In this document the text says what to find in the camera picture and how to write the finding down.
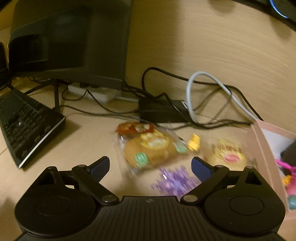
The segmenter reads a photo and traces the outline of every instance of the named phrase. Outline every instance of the keyboard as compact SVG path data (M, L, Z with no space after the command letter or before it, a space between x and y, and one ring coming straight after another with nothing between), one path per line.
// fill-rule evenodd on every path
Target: keyboard
M18 168L27 164L61 130L65 119L15 89L0 100L0 126Z

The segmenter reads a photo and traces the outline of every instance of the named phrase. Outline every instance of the yellow candy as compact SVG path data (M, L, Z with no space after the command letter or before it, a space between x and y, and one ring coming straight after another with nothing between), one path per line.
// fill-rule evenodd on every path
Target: yellow candy
M200 138L196 134L193 134L187 145L190 150L198 151L200 148Z
M292 176L291 175L287 175L285 177L282 178L283 184L285 186L287 186L291 181L292 181Z

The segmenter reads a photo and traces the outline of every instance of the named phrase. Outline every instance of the black power adapter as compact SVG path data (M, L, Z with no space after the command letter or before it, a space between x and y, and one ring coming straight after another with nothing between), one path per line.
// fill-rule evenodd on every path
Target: black power adapter
M187 119L183 118L167 100L149 98L139 99L140 118L153 123L187 123L191 120L185 101L172 100L172 103Z

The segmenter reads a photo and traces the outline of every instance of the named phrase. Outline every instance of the computer monitor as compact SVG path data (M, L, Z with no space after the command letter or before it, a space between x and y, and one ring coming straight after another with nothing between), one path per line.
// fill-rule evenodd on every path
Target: computer monitor
M19 0L9 41L12 76L120 90L131 0Z

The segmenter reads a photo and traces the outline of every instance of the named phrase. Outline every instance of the cardboard box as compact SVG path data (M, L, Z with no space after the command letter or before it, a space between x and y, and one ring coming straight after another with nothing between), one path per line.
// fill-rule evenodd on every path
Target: cardboard box
M296 210L290 210L285 186L275 159L296 139L296 134L258 120L251 125L243 148L253 166L275 190L286 207L285 220L296 219Z

